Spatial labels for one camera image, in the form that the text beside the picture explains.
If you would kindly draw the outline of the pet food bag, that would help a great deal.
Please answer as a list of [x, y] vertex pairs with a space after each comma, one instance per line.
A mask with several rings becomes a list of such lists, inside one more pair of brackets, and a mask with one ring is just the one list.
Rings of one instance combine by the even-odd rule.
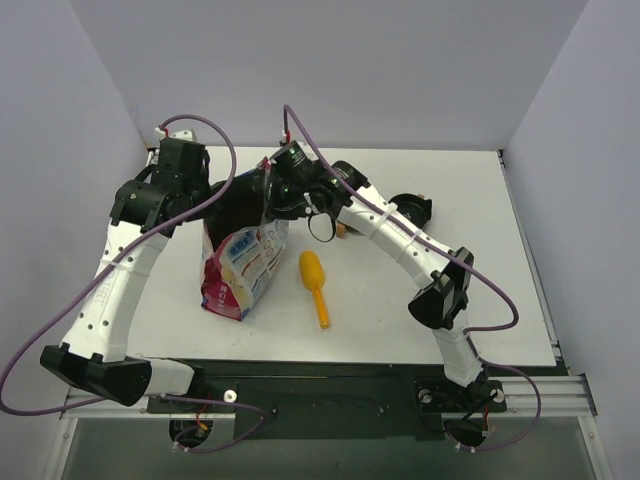
[[264, 159], [246, 172], [265, 173], [261, 224], [243, 228], [225, 240], [210, 240], [203, 221], [201, 307], [235, 321], [243, 320], [267, 289], [289, 236], [287, 220], [265, 217], [267, 189], [275, 179], [269, 162]]

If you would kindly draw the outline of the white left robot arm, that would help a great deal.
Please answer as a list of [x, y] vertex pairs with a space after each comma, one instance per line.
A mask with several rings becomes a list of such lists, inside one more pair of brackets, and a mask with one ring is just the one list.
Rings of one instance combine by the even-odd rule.
[[262, 191], [264, 169], [210, 184], [204, 145], [161, 140], [147, 165], [115, 194], [100, 265], [80, 300], [70, 330], [40, 356], [41, 365], [68, 385], [131, 406], [144, 396], [170, 395], [181, 410], [200, 408], [206, 388], [197, 370], [178, 360], [132, 357], [127, 342], [151, 271], [185, 222], [230, 213], [237, 192]]

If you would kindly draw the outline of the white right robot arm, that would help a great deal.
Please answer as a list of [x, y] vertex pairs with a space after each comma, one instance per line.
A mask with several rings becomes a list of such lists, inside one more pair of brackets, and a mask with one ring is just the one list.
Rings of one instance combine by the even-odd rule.
[[468, 305], [473, 254], [456, 251], [430, 239], [423, 229], [385, 199], [367, 177], [345, 161], [327, 167], [310, 159], [292, 141], [268, 158], [272, 179], [268, 187], [269, 213], [294, 220], [327, 214], [371, 240], [397, 262], [419, 288], [409, 302], [411, 316], [432, 330], [448, 380], [449, 402], [468, 409], [483, 395], [478, 380], [483, 367], [469, 346], [457, 316]]

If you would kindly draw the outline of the yellow plastic scoop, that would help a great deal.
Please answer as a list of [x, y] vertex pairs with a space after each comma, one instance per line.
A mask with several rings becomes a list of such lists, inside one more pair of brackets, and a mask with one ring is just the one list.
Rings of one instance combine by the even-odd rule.
[[304, 287], [311, 293], [320, 328], [329, 329], [331, 323], [323, 296], [325, 273], [318, 256], [313, 251], [307, 250], [300, 254], [299, 272]]

